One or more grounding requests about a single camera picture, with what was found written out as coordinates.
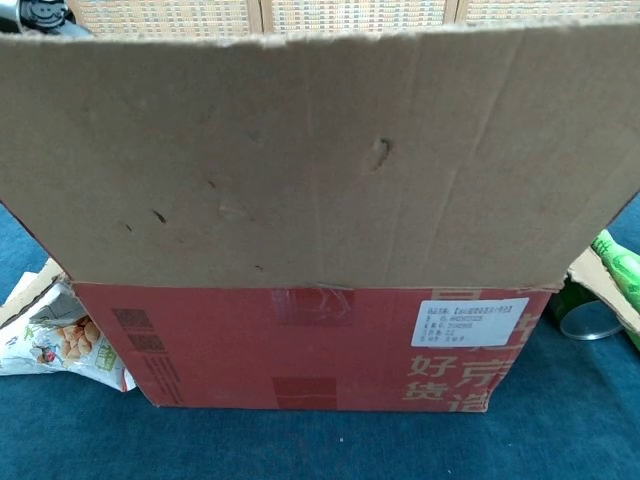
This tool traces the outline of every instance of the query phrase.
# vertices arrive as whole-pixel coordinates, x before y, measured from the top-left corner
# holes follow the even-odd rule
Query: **brown cardboard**
[[[591,248],[571,264],[569,275],[574,282],[586,287],[609,305],[627,329],[640,335],[640,313],[624,298],[600,257]]]
[[[25,312],[34,302],[42,298],[49,291],[56,280],[60,279],[64,272],[53,260],[47,261],[38,273],[38,276],[20,293],[16,294],[4,305],[0,305],[0,328],[5,327],[20,314]]]
[[[639,41],[5,36],[0,192],[83,282],[554,284],[640,182]]]

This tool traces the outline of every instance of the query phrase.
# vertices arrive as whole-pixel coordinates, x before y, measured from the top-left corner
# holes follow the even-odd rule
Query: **red printed box side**
[[[544,290],[181,289],[75,284],[160,406],[485,411]],[[506,345],[415,347],[429,300],[525,299]]]

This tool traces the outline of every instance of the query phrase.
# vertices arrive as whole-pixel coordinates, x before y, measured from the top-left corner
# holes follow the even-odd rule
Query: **blue carpet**
[[[612,226],[637,250],[639,216],[637,199]],[[4,213],[0,241],[1,293],[43,253]],[[639,406],[625,335],[578,342],[546,319],[486,415],[156,409],[73,374],[5,377],[0,478],[633,479]]]

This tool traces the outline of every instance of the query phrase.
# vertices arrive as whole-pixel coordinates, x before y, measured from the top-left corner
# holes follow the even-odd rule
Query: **open cardboard box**
[[[156,405],[484,411],[640,185],[638,44],[0,37],[0,197]]]

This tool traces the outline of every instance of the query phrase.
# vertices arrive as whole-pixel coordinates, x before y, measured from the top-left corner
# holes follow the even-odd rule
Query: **white paper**
[[[420,304],[412,347],[506,345],[528,298],[425,300]]]

